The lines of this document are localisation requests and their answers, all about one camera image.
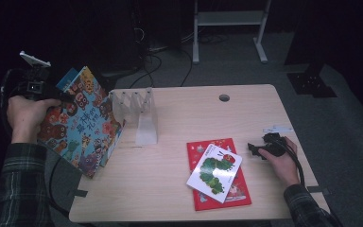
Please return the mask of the person's left hand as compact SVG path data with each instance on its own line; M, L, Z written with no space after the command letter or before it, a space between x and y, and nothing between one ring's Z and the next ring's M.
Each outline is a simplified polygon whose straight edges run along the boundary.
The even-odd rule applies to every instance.
M8 122L12 128L11 143L36 144L47 110L61 105L58 99L28 100L23 96L9 99Z

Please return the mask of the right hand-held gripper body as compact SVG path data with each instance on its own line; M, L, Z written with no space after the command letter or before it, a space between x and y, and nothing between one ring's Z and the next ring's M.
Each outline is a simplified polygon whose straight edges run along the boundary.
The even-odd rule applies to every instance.
M292 148L287 144L287 141L281 132L293 132L291 127L277 126L274 125L270 128L263 129L263 140L266 144L265 149L276 157L280 157L287 152L291 152Z

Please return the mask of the white caterpillar picture book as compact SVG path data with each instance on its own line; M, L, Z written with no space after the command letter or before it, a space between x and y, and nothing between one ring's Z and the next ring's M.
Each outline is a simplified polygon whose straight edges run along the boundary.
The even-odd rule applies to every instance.
M242 158L239 155L210 144L192 170L186 184L224 203L241 163Z

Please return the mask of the person's right hand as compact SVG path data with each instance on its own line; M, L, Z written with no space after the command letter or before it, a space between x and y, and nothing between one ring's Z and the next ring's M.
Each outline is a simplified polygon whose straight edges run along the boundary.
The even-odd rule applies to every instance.
M264 149L259 149L259 152L270 162L275 174L285 187L301 183L296 163L288 153L276 157Z

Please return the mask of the dark equipment cabinet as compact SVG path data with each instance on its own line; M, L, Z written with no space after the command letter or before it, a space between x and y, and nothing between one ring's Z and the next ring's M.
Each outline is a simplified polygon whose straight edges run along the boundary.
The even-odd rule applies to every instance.
M91 0L94 13L91 42L99 57L97 68L106 77L132 74L142 66L130 0Z

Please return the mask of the black stand base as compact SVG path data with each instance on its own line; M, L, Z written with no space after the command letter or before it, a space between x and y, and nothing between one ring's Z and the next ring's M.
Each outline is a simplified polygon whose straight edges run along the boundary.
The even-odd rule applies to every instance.
M288 73L287 77L298 95L311 95L315 98L336 97L334 90L320 77L323 63L310 63L300 73Z
M117 82L117 78L115 77L103 77L102 75L96 76L96 79L106 92L111 91Z

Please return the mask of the red picture book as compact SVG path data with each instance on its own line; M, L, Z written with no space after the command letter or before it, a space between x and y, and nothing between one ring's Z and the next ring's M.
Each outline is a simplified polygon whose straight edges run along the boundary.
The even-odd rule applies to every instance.
M224 139L216 139L216 140L207 140L207 141L199 141L199 142L190 142L187 144L187 154L189 160L190 170L196 167L199 159L201 158L203 152L207 149L210 144L214 144L218 147L224 148L230 152L236 154L234 142L232 138L224 138ZM251 204L251 196L249 193L249 189L247 187L243 171L241 167L238 169L235 178L233 180L233 184L227 198L224 203L220 203L198 190L193 189L193 199L195 203L196 211L203 210L211 210L218 208L226 208L226 207L234 207L234 206L243 206Z

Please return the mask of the clear acrylic book rack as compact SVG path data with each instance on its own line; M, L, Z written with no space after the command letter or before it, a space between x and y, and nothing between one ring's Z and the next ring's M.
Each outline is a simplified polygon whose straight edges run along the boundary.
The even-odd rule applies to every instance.
M136 126L136 145L158 143L158 116L151 87L135 90L113 89L110 91L110 99L114 118Z

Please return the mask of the animal pattern picture book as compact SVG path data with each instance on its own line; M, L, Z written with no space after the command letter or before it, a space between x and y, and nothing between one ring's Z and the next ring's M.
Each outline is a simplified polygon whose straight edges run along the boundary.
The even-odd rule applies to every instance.
M92 178L107 164L125 123L114 118L109 95L88 67L78 71L65 93L74 101L48 112L38 140Z

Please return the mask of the white metal stand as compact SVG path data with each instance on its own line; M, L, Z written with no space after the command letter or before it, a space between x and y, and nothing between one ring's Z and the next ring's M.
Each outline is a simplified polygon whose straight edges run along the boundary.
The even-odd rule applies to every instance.
M192 62L199 63L199 28L202 26L259 26L253 43L261 63L267 63L268 57L262 46L269 9L272 0L267 0L263 10L245 11L199 11L199 0L194 2L194 31L192 46Z

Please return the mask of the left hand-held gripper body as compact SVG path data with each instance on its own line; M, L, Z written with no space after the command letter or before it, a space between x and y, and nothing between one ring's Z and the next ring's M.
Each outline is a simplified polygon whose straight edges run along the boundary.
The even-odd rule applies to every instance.
M22 71L23 81L19 84L18 91L32 100L60 99L61 91L46 82L51 63L28 55L25 51L20 52L20 57L30 65L30 68Z

